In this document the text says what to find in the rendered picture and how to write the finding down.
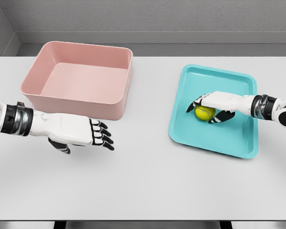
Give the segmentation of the blue tray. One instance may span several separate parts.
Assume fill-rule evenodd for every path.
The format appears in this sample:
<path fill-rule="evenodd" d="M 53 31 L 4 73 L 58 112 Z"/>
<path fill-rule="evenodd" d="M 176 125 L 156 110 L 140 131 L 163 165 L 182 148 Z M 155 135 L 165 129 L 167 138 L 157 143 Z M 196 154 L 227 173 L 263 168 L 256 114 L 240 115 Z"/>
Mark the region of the blue tray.
<path fill-rule="evenodd" d="M 189 64 L 182 70 L 169 124 L 169 136 L 175 142 L 221 154 L 250 159 L 258 152 L 256 119 L 236 112 L 234 118 L 219 124 L 197 119 L 186 112 L 199 96 L 214 91 L 238 95 L 256 95 L 255 79 L 244 73 Z"/>

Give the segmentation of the yellow-green tennis ball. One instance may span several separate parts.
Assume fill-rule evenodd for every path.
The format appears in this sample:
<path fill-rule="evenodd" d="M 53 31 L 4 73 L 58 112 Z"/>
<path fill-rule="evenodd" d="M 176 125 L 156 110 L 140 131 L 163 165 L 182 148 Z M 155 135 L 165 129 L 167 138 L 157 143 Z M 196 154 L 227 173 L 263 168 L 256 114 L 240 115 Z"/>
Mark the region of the yellow-green tennis ball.
<path fill-rule="evenodd" d="M 198 119 L 200 119 L 202 121 L 210 121 L 214 118 L 214 116 L 216 114 L 216 109 L 206 107 L 206 106 L 197 105 L 194 108 L 194 113 Z"/>

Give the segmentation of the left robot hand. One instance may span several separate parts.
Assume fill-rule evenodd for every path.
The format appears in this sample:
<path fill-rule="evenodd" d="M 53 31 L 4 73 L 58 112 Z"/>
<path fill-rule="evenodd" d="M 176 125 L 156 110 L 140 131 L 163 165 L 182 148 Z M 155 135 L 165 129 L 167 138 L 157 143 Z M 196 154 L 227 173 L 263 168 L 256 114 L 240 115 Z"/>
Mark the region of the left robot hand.
<path fill-rule="evenodd" d="M 73 114 L 50 114 L 48 119 L 50 130 L 49 143 L 66 154 L 74 146 L 102 146 L 114 150 L 112 136 L 108 126 L 96 119 Z"/>

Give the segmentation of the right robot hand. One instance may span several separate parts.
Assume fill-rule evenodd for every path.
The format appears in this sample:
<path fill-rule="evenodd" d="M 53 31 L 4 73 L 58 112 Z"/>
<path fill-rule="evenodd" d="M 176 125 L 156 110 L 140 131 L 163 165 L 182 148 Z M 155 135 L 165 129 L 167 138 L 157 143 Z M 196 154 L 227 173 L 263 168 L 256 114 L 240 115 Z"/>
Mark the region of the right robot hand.
<path fill-rule="evenodd" d="M 236 94 L 215 91 L 201 95 L 190 103 L 186 112 L 194 110 L 196 107 L 204 106 L 211 109 L 220 110 L 216 115 L 208 115 L 207 121 L 210 124 L 226 122 L 235 116 L 236 101 L 240 96 Z"/>

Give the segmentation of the pink basket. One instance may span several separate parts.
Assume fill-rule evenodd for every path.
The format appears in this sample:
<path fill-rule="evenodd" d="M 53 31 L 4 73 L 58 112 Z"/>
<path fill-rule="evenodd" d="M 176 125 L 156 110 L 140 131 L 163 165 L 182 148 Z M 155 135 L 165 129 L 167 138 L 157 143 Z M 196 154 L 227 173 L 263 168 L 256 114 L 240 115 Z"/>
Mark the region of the pink basket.
<path fill-rule="evenodd" d="M 51 41 L 38 53 L 20 91 L 39 111 L 118 120 L 132 76 L 128 48 Z"/>

